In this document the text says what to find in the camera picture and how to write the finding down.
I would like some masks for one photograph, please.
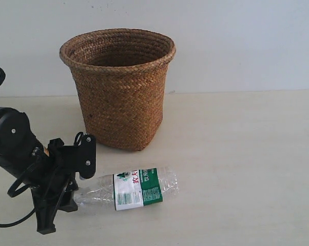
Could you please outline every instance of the table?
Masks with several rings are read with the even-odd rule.
[[[84,131],[78,98],[0,98],[26,112],[47,142],[72,144]],[[59,211],[57,232],[36,232],[35,216],[0,229],[0,245],[306,245],[309,246],[309,90],[167,94],[151,144],[129,153],[98,144],[96,176],[172,167],[179,193],[140,209]],[[32,209],[14,199],[0,168],[0,222]],[[80,181],[87,186],[88,181]]]

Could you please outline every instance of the wicker basket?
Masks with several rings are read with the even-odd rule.
[[[75,81],[86,131],[101,144],[140,151],[163,119],[169,62],[167,36],[139,29],[78,35],[60,48]]]

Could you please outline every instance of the green and white label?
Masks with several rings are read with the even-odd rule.
[[[115,209],[134,209],[163,201],[157,169],[114,174]]]

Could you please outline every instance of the black cable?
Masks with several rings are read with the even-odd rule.
[[[52,176],[50,178],[50,182],[48,183],[48,186],[46,188],[46,191],[44,193],[44,195],[42,196],[41,200],[44,200],[46,195],[49,192],[50,186],[53,182],[54,176],[56,175],[57,171],[58,171],[58,167],[55,168],[55,170],[52,173]],[[9,224],[0,224],[0,228],[9,228],[9,227],[13,227],[13,226],[17,226],[18,224],[21,224],[22,222],[26,221],[27,219],[29,219],[34,213],[36,212],[36,209],[33,209],[29,214],[27,214],[25,217],[23,217],[22,219],[19,219],[16,222],[13,223],[9,223]]]

